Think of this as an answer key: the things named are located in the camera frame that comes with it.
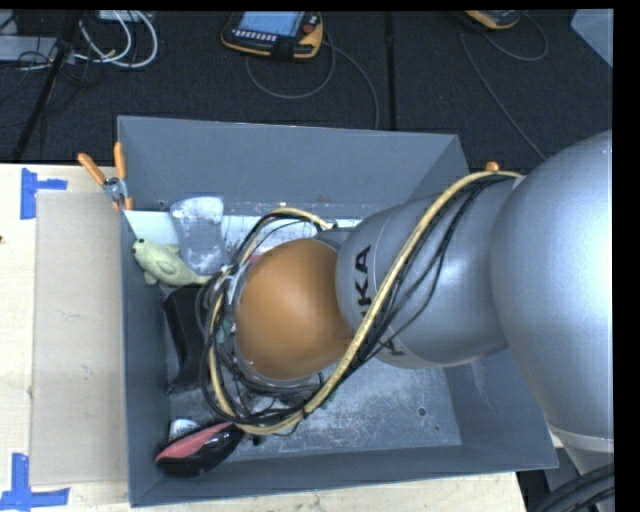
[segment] yellow cable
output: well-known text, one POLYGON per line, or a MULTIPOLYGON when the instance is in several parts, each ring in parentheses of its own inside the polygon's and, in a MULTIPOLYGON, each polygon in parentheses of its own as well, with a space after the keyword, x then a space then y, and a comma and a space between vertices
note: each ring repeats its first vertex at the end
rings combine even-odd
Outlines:
MULTIPOLYGON (((322 405, 322 403, 326 400, 326 398, 335 389, 336 385, 338 384, 338 382, 340 381, 340 379, 344 375, 345 371, 349 368, 349 365, 353 361, 354 357, 357 355, 358 350, 360 349, 360 346, 364 342, 364 340, 365 340, 365 338, 367 336, 367 333, 371 329, 371 326, 372 326, 372 324, 373 324, 373 322, 375 320, 375 317, 378 314, 380 308, 382 307, 382 304, 384 303, 385 298, 387 297, 387 295, 391 291, 393 283, 398 278, 398 276, 399 276, 402 268, 404 267, 407 259, 411 255, 411 252, 413 251, 413 249, 418 244, 422 234, 429 227, 429 224, 437 216, 437 214, 444 207, 444 205, 456 193, 458 193, 460 190, 462 190, 464 187, 466 187, 469 183, 472 183, 474 181, 480 180, 482 178, 486 178, 488 176, 496 176, 496 175, 509 176, 509 177, 512 177, 512 178, 520 178, 521 177, 521 174, 516 173, 516 172, 499 171, 499 170, 481 171, 481 172, 476 172, 476 173, 473 173, 473 174, 469 174, 469 175, 465 176, 464 178, 462 178, 462 179, 458 180, 457 182, 455 182, 453 185, 451 185, 427 209, 427 211, 424 213, 424 215, 420 218, 420 220, 416 224, 416 226, 413 229, 413 231, 407 237, 404 245, 402 246, 402 248, 398 252, 395 260, 391 264, 391 267, 387 271, 387 274, 385 275, 385 277, 384 277, 384 279, 382 281, 382 284, 380 285, 380 288, 378 289, 378 292, 376 293, 375 297, 373 298, 371 306, 367 310, 364 318, 362 319, 362 322, 358 326, 358 330, 356 331, 356 333, 355 333, 355 335, 353 337, 353 340, 349 344, 349 347, 347 348, 347 351, 345 352, 344 356, 340 360, 339 364, 336 366, 335 370, 332 372, 331 376, 324 382, 322 387, 304 405, 304 412, 303 411, 298 411, 298 412, 292 414, 291 416, 289 416, 288 418, 282 420, 281 422, 276 423, 275 425, 251 426, 251 425, 240 425, 240 424, 238 424, 238 427, 241 428, 242 430, 244 430, 245 432, 250 433, 250 434, 255 434, 255 435, 273 434, 273 433, 279 432, 281 430, 284 430, 286 428, 289 428, 289 427, 292 427, 292 426, 296 425, 298 422, 300 422, 302 419, 304 419, 305 415, 311 414, 320 405, 322 405)), ((315 217, 315 216, 313 216, 311 214, 308 214, 307 212, 304 212, 303 210, 296 210, 296 209, 292 208, 292 209, 281 209, 280 211, 282 211, 282 210, 293 210, 293 211, 296 212, 295 213, 296 215, 305 216, 307 218, 314 217, 316 219, 315 222, 317 222, 318 224, 320 224, 320 225, 326 224, 326 225, 330 226, 329 223, 326 223, 325 221, 321 221, 321 219, 318 219, 317 217, 315 217)), ((219 310, 219 305, 220 304, 221 304, 221 300, 219 299, 218 303, 216 304, 216 309, 214 310, 214 314, 212 316, 212 322, 211 322, 211 329, 210 330, 212 330, 212 328, 213 328, 213 324, 215 322, 215 318, 217 316, 217 312, 219 310)), ((227 402, 227 400, 226 400, 226 398, 224 396, 224 393, 222 392, 222 385, 220 383, 220 380, 219 380, 219 377, 218 377, 218 374, 217 374, 216 365, 215 365, 215 354, 214 354, 213 350, 209 351, 209 370, 211 372, 211 380, 212 380, 212 383, 213 383, 214 391, 216 393, 216 397, 217 397, 218 401, 220 402, 220 406, 222 407, 222 409, 227 414, 235 416, 235 413, 233 412, 232 408, 229 406, 229 403, 227 402)))

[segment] black cord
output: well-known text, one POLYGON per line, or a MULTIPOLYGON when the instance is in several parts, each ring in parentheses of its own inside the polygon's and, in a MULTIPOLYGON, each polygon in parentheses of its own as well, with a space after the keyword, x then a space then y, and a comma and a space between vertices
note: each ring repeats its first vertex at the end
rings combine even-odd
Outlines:
POLYGON ((309 91, 309 92, 306 92, 306 93, 302 93, 302 94, 282 94, 282 93, 278 93, 278 92, 275 92, 275 91, 272 91, 272 90, 268 89, 264 85, 260 84, 256 80, 256 78, 253 76, 253 73, 251 72, 251 68, 249 66, 249 60, 252 57, 247 55, 245 57, 245 67, 247 68, 247 73, 249 75, 249 78, 256 85, 256 87, 258 87, 261 91, 269 94, 270 96, 274 96, 276 98, 281 98, 281 99, 285 99, 285 100, 299 100, 299 99, 308 98, 308 97, 313 96, 314 94, 317 94, 318 92, 320 92, 329 83, 329 80, 331 80, 331 77, 333 76, 334 69, 335 69, 336 53, 339 53, 345 59, 347 59, 347 61, 349 61, 360 72, 360 74, 363 76, 365 82, 367 83, 367 86, 369 87, 369 90, 371 91, 371 95, 373 96, 373 104, 374 104, 374 109, 375 109, 374 129, 378 130, 379 127, 380 127, 380 104, 379 104, 379 101, 378 101, 378 94, 376 93, 376 89, 373 86, 373 83, 371 82, 371 79, 367 75, 366 71, 362 68, 362 66, 360 66, 360 64, 358 64, 353 58, 351 58, 348 54, 346 54, 344 51, 342 51, 340 48, 338 48, 334 44, 333 39, 331 37, 331 34, 326 29, 326 27, 324 28, 324 34, 326 34, 328 42, 327 41, 322 41, 322 44, 328 46, 331 49, 331 66, 329 68, 329 72, 327 73, 327 76, 322 81, 322 83, 318 87, 313 89, 312 91, 309 91))
POLYGON ((531 512, 577 512, 614 495, 615 471, 611 463, 562 485, 531 512))
POLYGON ((33 111, 31 112, 29 119, 27 120, 27 125, 25 126, 22 133, 20 134, 20 138, 13 150, 13 153, 11 156, 11 161, 13 163, 20 162, 22 158, 22 154, 24 153, 25 149, 27 148, 27 145, 29 144, 29 140, 31 139, 31 135, 33 134, 36 124, 40 120, 40 117, 42 116, 42 113, 47 103, 49 102, 49 98, 51 97, 51 92, 53 91, 53 87, 58 77, 58 72, 60 71, 60 68, 63 66, 64 61, 67 57, 67 53, 70 50, 71 41, 73 41, 73 37, 76 33, 76 30, 78 28, 78 23, 80 22, 80 19, 82 18, 83 13, 84 11, 72 11, 68 16, 64 29, 62 31, 62 36, 59 37, 57 40, 58 52, 56 53, 53 63, 51 64, 51 67, 48 70, 45 84, 42 88, 42 91, 40 92, 38 101, 36 102, 36 105, 33 108, 33 111))
POLYGON ((435 293, 435 288, 444 264, 444 254, 446 252, 446 249, 464 213, 467 211, 467 209, 471 206, 471 204, 474 202, 476 197, 484 189, 486 189, 490 185, 505 181, 507 179, 510 179, 510 178, 503 177, 503 176, 495 176, 495 177, 485 178, 479 182, 470 183, 469 185, 467 185, 467 187, 460 190, 457 194, 454 194, 454 196, 452 196, 449 199, 449 201, 447 201, 447 203, 442 207, 437 217, 438 220, 444 217, 444 214, 448 210, 448 208, 458 204, 458 201, 461 197, 464 197, 465 195, 467 196, 463 200, 463 203, 458 209, 458 211, 455 213, 454 218, 449 223, 449 226, 447 227, 447 230, 445 231, 442 239, 440 240, 440 243, 434 255, 432 256, 430 262, 425 266, 422 274, 416 279, 416 281, 414 281, 411 287, 403 294, 402 298, 400 299, 400 302, 396 304, 398 290, 404 284, 406 276, 411 270, 415 262, 415 259, 420 253, 420 250, 424 246, 426 240, 429 239, 431 233, 438 225, 438 221, 433 222, 429 226, 429 228, 425 230, 425 232, 420 238, 420 241, 412 251, 401 273, 398 275, 396 282, 394 283, 395 290, 390 294, 390 298, 388 299, 387 304, 383 306, 383 313, 381 315, 381 319, 379 322, 377 322, 377 326, 375 330, 373 330, 371 333, 371 341, 368 342, 367 344, 363 343, 363 347, 361 348, 359 357, 354 360, 354 362, 350 366, 349 371, 343 377, 343 380, 349 375, 351 375, 353 372, 355 372, 362 365, 369 362, 373 357, 375 357, 378 353, 380 353, 382 349, 389 348, 391 346, 391 343, 393 342, 393 339, 396 336, 398 336, 402 331, 404 331, 406 328, 408 328, 409 325, 411 325, 411 323, 413 323, 415 319, 424 312, 424 310, 429 305, 431 298, 435 293), (397 314, 402 310, 402 308, 405 306, 407 301, 413 296, 416 290, 419 289, 420 285, 424 282, 425 278, 427 277, 427 275, 429 275, 429 273, 431 272, 431 270, 436 264, 437 264, 436 272, 431 282, 430 289, 424 303, 421 305, 418 311, 414 313, 414 315, 412 315, 412 317, 409 320, 407 320, 399 329, 395 330, 393 336, 391 336, 389 339, 387 339, 384 342, 381 341, 382 336, 389 328, 391 322, 396 318, 397 314))
POLYGON ((524 131, 522 130, 522 128, 520 128, 520 126, 518 125, 518 123, 515 122, 515 120, 513 119, 513 117, 511 117, 511 114, 509 114, 509 112, 507 111, 507 109, 504 107, 504 105, 502 104, 502 102, 498 99, 498 97, 496 96, 496 94, 493 92, 493 89, 491 89, 491 86, 489 85, 489 83, 487 82, 487 80, 484 78, 484 76, 482 75, 482 73, 480 72, 480 70, 478 69, 478 66, 476 65, 475 61, 473 60, 473 57, 471 56, 471 52, 469 51, 469 48, 467 48, 467 44, 465 42, 464 39, 464 35, 462 33, 462 25, 459 24, 458 25, 458 36, 460 38, 460 43, 462 44, 462 49, 464 50, 465 55, 467 56, 467 60, 469 61, 469 63, 471 64, 471 67, 473 68, 473 70, 475 71, 476 75, 478 76, 478 78, 480 79, 480 81, 482 82, 482 84, 485 86, 485 88, 487 89, 487 92, 489 93, 489 95, 491 96, 491 98, 493 99, 493 101, 495 101, 496 105, 498 105, 498 107, 500 108, 500 110, 502 111, 502 113, 507 117, 507 119, 509 120, 509 122, 511 123, 511 125, 518 130, 518 133, 522 136, 522 138, 524 138, 524 140, 527 141, 527 143, 529 144, 529 146, 531 146, 531 148, 538 154, 538 156, 544 161, 547 159, 546 156, 544 156, 544 154, 542 153, 542 151, 540 151, 540 149, 538 149, 538 146, 535 145, 535 143, 529 138, 529 136, 524 133, 524 131))
POLYGON ((493 39, 491 39, 486 32, 483 32, 482 35, 489 43, 491 43, 491 45, 493 45, 493 47, 496 50, 504 53, 505 55, 508 55, 513 59, 520 60, 523 62, 536 62, 538 60, 542 60, 547 56, 547 53, 549 53, 549 40, 547 39, 547 35, 544 33, 544 30, 542 30, 542 27, 538 25, 538 23, 531 16, 529 16, 528 14, 522 13, 522 17, 528 19, 531 22, 531 24, 538 29, 538 32, 542 37, 542 42, 544 43, 544 49, 542 50, 542 52, 540 52, 540 54, 534 57, 526 57, 524 55, 517 55, 515 53, 512 53, 507 49, 503 48, 502 46, 500 46, 493 39))
MULTIPOLYGON (((260 245, 262 243, 264 243, 269 236, 271 236, 273 233, 275 233, 276 231, 283 229, 285 227, 291 226, 292 224, 297 224, 299 222, 309 222, 311 224, 313 224, 316 229, 318 231, 322 230, 322 226, 320 226, 317 222, 313 222, 310 221, 309 219, 306 218, 301 218, 295 214, 289 214, 289 213, 269 213, 265 216, 263 216, 254 226, 253 228, 249 231, 249 233, 245 236, 244 240, 242 241, 242 243, 240 244, 240 247, 235 251, 234 255, 231 258, 231 267, 232 269, 237 272, 238 271, 238 265, 240 263, 240 258, 242 257, 242 255, 246 252, 247 247, 249 246, 249 244, 253 243, 256 239, 256 237, 260 236, 261 230, 262 228, 264 228, 269 222, 272 222, 274 220, 277 219, 291 219, 292 222, 288 222, 286 224, 283 224, 281 226, 277 226, 275 228, 273 228, 271 231, 269 231, 264 238, 253 248, 253 251, 255 251, 258 247, 260 247, 260 245)), ((292 414, 295 414, 301 410, 303 410, 304 407, 304 400, 301 399, 301 393, 314 393, 318 390, 318 388, 322 385, 323 381, 324 381, 324 377, 323 375, 320 373, 318 374, 319 376, 319 384, 317 385, 309 385, 309 386, 303 386, 303 387, 296 387, 294 390, 290 390, 288 388, 271 388, 271 387, 267 387, 267 386, 260 386, 257 383, 254 383, 252 381, 249 381, 248 379, 246 379, 242 373, 238 370, 237 365, 235 364, 235 362, 233 362, 232 360, 228 360, 227 354, 225 354, 224 350, 221 348, 221 345, 223 345, 224 343, 220 343, 220 340, 218 339, 218 336, 220 335, 220 330, 224 328, 224 310, 221 310, 218 313, 217 318, 215 319, 215 322, 212 326, 212 322, 214 321, 213 319, 213 308, 211 307, 213 304, 215 304, 221 297, 226 298, 226 295, 228 293, 228 287, 229 287, 229 282, 228 281, 222 281, 221 283, 217 283, 217 279, 212 280, 212 284, 210 284, 207 287, 207 290, 200 290, 196 296, 196 308, 200 309, 200 306, 202 305, 202 301, 206 301, 206 306, 208 308, 207 310, 207 315, 206 315, 206 320, 205 320, 205 324, 204 325, 200 325, 199 322, 199 326, 201 327, 201 329, 204 331, 203 335, 205 337, 205 349, 203 351, 203 354, 201 356, 201 360, 200 360, 200 388, 201 391, 203 393, 203 396, 205 398, 205 401, 207 403, 207 405, 210 407, 210 409, 212 410, 212 412, 223 418, 226 419, 227 421, 233 421, 234 423, 239 423, 239 424, 246 424, 246 425, 274 425, 276 423, 279 423, 280 421, 290 417, 292 414), (205 330, 205 328, 207 326, 211 326, 211 335, 209 335, 209 332, 205 330), (236 403, 232 397, 230 397, 228 395, 228 392, 226 390, 226 386, 224 385, 224 378, 223 378, 223 374, 222 374, 222 364, 225 364, 227 370, 229 370, 229 373, 231 374, 232 378, 235 380, 235 384, 236 384, 236 392, 239 394, 240 396, 240 400, 242 400, 241 395, 240 395, 240 389, 239 389, 239 383, 238 381, 241 381, 242 384, 249 390, 249 391, 255 391, 258 392, 260 394, 263 395, 269 395, 272 396, 274 398, 277 398, 279 400, 291 400, 293 398, 296 399, 296 402, 294 405, 289 405, 288 407, 285 408, 274 408, 273 405, 275 404, 275 400, 274 402, 267 408, 265 408, 262 411, 258 411, 258 412, 253 412, 250 414, 246 414, 249 413, 250 411, 248 411, 248 407, 246 404, 242 404, 241 407, 243 407, 245 409, 245 411, 243 411, 245 414, 238 414, 236 416, 233 415, 229 415, 227 413, 225 413, 220 405, 217 402, 217 398, 215 396, 213 396, 211 394, 211 392, 209 391, 209 382, 207 379, 207 374, 208 374, 208 356, 209 356, 209 350, 214 350, 216 357, 215 357, 215 361, 216 361, 216 370, 218 373, 218 376, 220 378, 221 381, 221 389, 222 389, 222 393, 227 401, 227 403, 229 404, 234 404, 236 403)))
POLYGON ((5 28, 7 28, 9 26, 9 23, 11 23, 13 20, 16 19, 16 15, 11 14, 6 20, 4 20, 2 23, 0 23, 0 32, 2 32, 5 28))

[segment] electronic device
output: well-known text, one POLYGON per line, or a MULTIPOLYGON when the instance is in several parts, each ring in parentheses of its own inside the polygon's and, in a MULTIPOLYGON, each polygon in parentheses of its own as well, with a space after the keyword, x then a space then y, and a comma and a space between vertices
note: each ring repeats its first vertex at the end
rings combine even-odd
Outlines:
POLYGON ((318 11, 240 11, 222 30, 222 44, 250 55, 278 60, 314 57, 322 44, 318 11))

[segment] gray bin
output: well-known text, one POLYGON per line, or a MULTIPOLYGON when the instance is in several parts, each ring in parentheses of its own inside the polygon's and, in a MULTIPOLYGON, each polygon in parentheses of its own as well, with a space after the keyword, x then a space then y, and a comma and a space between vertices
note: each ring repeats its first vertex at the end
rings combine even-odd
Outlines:
MULTIPOLYGON (((225 214, 255 216, 286 202, 324 218, 362 219, 468 173, 455 135, 121 116, 118 140, 135 207, 147 211, 220 194, 225 214)), ((242 444, 194 479, 165 475, 154 457, 178 408, 165 393, 174 355, 164 296, 145 284, 131 257, 134 241, 122 216, 133 506, 557 466, 544 418, 504 350, 449 369, 372 361, 293 436, 255 449, 242 444)))

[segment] black object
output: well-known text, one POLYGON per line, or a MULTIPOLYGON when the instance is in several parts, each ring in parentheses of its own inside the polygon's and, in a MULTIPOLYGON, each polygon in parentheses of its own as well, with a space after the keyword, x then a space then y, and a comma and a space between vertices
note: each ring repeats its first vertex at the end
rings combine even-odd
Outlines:
POLYGON ((251 55, 309 59, 322 44, 322 19, 317 11, 234 12, 221 39, 225 46, 251 55))
POLYGON ((615 496, 614 464, 585 473, 558 487, 532 512, 574 512, 586 510, 615 496))
POLYGON ((156 464, 172 476, 199 476, 231 455, 243 437, 244 431, 234 423, 215 423, 169 443, 157 455, 156 464))
POLYGON ((177 389, 196 388, 200 382, 204 338, 196 310, 201 307, 198 301, 198 292, 201 290, 202 286, 179 288, 163 303, 179 364, 178 374, 169 384, 167 394, 177 389))
POLYGON ((44 109, 49 102, 49 98, 51 97, 51 92, 53 91, 53 86, 56 82, 58 73, 60 72, 60 68, 62 68, 62 65, 66 61, 67 55, 71 51, 73 51, 73 38, 76 34, 78 24, 80 23, 83 15, 84 11, 81 10, 69 11, 67 15, 62 34, 56 41, 58 52, 56 53, 56 56, 53 59, 53 63, 49 68, 47 80, 42 87, 42 91, 40 92, 38 101, 36 102, 36 105, 33 108, 29 119, 27 120, 27 124, 24 127, 24 130, 20 134, 20 139, 18 140, 18 143, 13 150, 13 154, 11 155, 11 161, 13 163, 20 162, 22 154, 29 144, 29 140, 31 139, 33 130, 35 129, 36 124, 38 124, 38 121, 40 120, 40 117, 42 116, 42 113, 44 112, 44 109))

